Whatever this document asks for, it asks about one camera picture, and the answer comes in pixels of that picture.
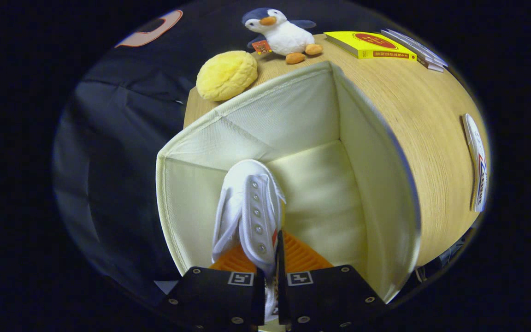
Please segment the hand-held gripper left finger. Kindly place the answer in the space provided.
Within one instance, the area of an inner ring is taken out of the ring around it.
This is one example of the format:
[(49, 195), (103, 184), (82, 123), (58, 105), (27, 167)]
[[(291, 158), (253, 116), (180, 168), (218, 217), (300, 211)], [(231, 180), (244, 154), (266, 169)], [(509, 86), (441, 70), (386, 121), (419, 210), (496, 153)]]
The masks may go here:
[(188, 332), (257, 332), (264, 324), (266, 280), (241, 245), (210, 267), (191, 267), (158, 311)]

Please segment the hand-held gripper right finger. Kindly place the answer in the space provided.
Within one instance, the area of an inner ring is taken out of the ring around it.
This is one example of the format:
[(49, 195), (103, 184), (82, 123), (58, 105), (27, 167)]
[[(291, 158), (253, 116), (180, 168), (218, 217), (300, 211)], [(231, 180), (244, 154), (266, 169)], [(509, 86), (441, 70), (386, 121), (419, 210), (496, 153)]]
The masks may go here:
[(278, 318), (287, 332), (362, 332), (388, 305), (351, 265), (287, 269), (282, 231), (278, 234)]

